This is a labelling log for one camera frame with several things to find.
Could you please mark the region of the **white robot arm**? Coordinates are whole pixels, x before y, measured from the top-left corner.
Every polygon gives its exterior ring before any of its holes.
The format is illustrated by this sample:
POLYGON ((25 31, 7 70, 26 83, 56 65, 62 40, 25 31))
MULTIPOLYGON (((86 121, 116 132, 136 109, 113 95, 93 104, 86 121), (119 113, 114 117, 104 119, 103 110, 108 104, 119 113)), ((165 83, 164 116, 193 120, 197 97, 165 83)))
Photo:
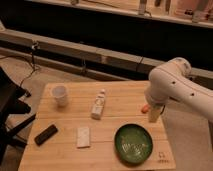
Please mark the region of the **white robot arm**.
POLYGON ((190 63, 176 57, 151 70, 150 85, 145 98, 151 109, 164 106, 170 97, 188 105, 213 122, 213 90, 202 87, 187 78, 190 63))

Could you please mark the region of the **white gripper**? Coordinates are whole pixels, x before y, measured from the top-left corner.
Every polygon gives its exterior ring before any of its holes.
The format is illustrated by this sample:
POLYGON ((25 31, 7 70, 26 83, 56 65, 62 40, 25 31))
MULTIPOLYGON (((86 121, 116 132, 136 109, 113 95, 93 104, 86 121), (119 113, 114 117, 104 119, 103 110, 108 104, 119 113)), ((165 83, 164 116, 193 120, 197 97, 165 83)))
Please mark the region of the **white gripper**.
POLYGON ((163 109, 162 106, 167 102, 167 96, 160 92, 148 89, 145 91, 145 98, 148 104, 151 106, 148 112, 148 120, 150 123, 155 123, 161 115, 163 109))

